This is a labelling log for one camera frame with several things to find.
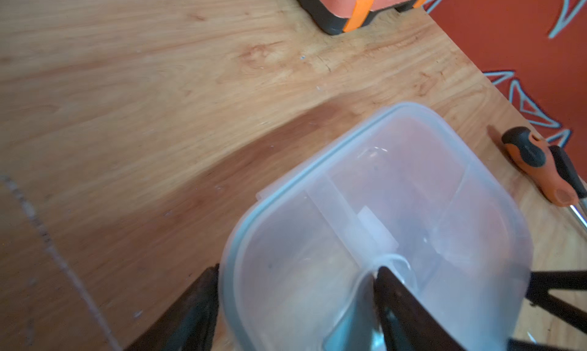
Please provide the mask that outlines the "clear lunch box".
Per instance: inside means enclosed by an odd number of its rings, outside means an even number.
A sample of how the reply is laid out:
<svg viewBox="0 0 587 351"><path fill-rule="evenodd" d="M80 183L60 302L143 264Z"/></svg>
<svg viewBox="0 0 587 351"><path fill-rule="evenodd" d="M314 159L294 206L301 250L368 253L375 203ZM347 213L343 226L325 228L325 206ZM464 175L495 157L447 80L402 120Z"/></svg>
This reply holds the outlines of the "clear lunch box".
<svg viewBox="0 0 587 351"><path fill-rule="evenodd" d="M429 108L381 109L258 193L220 263L242 350L382 350L389 268L467 350L503 350L533 244L509 193Z"/></svg>

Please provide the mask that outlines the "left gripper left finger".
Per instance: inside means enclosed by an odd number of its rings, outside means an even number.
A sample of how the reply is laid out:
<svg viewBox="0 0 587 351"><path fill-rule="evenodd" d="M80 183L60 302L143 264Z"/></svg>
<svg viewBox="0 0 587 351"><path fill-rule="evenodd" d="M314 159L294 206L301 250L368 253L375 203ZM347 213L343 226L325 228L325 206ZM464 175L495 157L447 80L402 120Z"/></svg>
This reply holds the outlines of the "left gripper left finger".
<svg viewBox="0 0 587 351"><path fill-rule="evenodd" d="M211 350L220 309L218 265L207 268L127 350Z"/></svg>

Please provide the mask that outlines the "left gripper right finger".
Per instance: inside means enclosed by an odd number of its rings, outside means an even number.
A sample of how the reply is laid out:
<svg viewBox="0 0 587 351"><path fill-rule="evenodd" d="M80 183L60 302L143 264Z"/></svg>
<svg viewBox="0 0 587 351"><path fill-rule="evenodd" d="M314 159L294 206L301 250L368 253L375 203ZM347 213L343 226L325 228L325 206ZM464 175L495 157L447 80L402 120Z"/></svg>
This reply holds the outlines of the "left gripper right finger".
<svg viewBox="0 0 587 351"><path fill-rule="evenodd" d="M462 350L387 267L378 269L374 301L387 350Z"/></svg>

